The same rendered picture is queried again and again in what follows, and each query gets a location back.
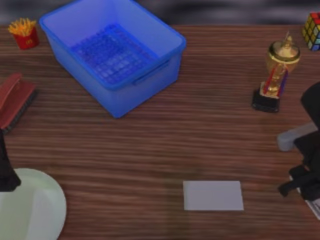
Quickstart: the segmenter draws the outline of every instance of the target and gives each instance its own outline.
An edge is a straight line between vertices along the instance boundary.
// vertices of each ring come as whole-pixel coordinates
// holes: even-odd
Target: white card
[[[183,181],[184,210],[243,211],[239,181]]]

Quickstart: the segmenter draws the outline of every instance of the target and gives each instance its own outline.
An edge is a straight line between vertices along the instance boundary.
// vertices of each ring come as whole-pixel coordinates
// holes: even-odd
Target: rubik's cube
[[[320,12],[312,12],[302,29],[302,34],[311,51],[320,50]]]

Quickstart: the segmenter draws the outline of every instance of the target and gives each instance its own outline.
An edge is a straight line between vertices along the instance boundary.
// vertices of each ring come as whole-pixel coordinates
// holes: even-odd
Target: blue plastic basket
[[[133,0],[76,0],[39,22],[57,61],[115,118],[178,78],[185,38]]]

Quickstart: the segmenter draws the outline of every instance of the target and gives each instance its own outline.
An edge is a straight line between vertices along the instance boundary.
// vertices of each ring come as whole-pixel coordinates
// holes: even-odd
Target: brown wooden surface
[[[302,156],[277,134],[310,121],[300,97],[319,81],[320,55],[300,26],[177,26],[187,38],[179,80],[121,119],[55,61],[46,37],[20,51],[0,29],[0,82],[13,72],[37,99],[6,136],[15,168],[52,175],[68,212],[60,240],[317,240],[320,222],[294,191],[277,192]],[[269,44],[291,30],[302,59],[280,112],[254,111]],[[245,211],[187,212],[183,180],[241,181]]]

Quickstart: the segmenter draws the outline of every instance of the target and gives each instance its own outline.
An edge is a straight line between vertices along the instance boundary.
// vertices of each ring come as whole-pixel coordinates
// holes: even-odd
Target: golden trophy
[[[275,41],[270,45],[266,56],[269,78],[253,93],[252,107],[255,110],[268,113],[279,111],[280,97],[288,75],[296,68],[300,56],[300,49],[289,32],[283,41]]]

